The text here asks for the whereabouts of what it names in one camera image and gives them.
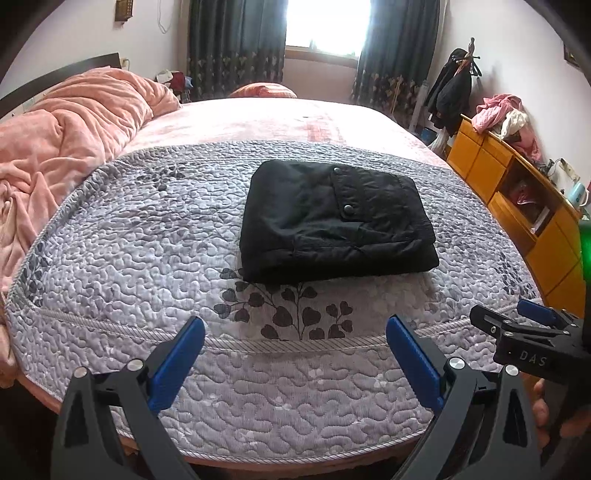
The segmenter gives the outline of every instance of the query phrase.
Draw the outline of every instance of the white wall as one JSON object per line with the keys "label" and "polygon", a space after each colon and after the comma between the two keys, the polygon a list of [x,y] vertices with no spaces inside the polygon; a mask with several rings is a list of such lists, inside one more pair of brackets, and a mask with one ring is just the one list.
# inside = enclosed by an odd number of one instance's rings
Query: white wall
{"label": "white wall", "polygon": [[119,52],[130,70],[153,78],[162,69],[176,70],[179,59],[181,0],[136,0],[134,16],[116,24],[115,0],[66,0],[33,32],[0,83],[0,98],[45,73],[70,63]]}
{"label": "white wall", "polygon": [[350,103],[357,69],[319,61],[285,59],[283,85],[298,98]]}
{"label": "white wall", "polygon": [[483,96],[512,93],[523,100],[545,159],[564,157],[584,184],[591,180],[591,86],[563,58],[563,42],[524,0],[449,0],[430,83],[454,48],[475,38]]}

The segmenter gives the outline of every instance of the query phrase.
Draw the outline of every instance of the peach fleece blanket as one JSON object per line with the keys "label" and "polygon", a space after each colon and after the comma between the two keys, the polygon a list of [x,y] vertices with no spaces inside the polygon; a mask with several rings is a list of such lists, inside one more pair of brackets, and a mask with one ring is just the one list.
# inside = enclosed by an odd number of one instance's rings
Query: peach fleece blanket
{"label": "peach fleece blanket", "polygon": [[[147,121],[179,107],[165,86],[107,67],[67,79],[29,112],[0,124],[2,292],[62,200]],[[3,330],[0,372],[8,367]]]}

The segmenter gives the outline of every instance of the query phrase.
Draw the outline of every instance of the metal screw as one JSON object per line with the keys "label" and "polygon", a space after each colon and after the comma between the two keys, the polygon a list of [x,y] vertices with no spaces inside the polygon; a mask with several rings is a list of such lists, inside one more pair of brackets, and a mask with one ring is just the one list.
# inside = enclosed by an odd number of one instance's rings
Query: metal screw
{"label": "metal screw", "polygon": [[466,366],[466,362],[458,357],[453,357],[449,359],[449,366],[454,368],[455,370],[461,370]]}
{"label": "metal screw", "polygon": [[142,370],[143,367],[144,363],[139,358],[134,358],[133,360],[130,360],[127,364],[127,370],[131,370],[132,372]]}
{"label": "metal screw", "polygon": [[519,375],[519,369],[515,365],[506,365],[505,372],[507,372],[507,374],[509,374],[512,377],[516,377],[517,375]]}
{"label": "metal screw", "polygon": [[78,367],[78,368],[76,368],[76,370],[74,370],[74,376],[76,378],[85,377],[87,373],[88,373],[88,370],[86,369],[86,367]]}

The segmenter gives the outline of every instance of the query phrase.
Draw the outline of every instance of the striped cushion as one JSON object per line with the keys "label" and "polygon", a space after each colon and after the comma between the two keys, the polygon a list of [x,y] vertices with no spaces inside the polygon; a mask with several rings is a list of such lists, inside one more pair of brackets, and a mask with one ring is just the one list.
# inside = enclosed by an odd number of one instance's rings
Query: striped cushion
{"label": "striped cushion", "polygon": [[237,97],[297,98],[297,95],[279,83],[258,82],[240,87],[228,95],[228,98]]}

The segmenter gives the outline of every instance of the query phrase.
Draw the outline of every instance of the human hand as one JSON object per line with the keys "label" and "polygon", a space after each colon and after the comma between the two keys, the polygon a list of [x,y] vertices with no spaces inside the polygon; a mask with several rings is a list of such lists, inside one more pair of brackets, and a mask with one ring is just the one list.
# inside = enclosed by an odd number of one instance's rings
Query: human hand
{"label": "human hand", "polygon": [[[534,386],[536,401],[532,406],[534,411],[535,425],[538,430],[538,446],[540,449],[548,445],[550,435],[545,426],[548,423],[550,410],[548,404],[544,401],[544,379],[538,380]],[[560,436],[562,438],[580,437],[591,425],[591,408],[581,408],[572,418],[565,421],[560,427]]]}

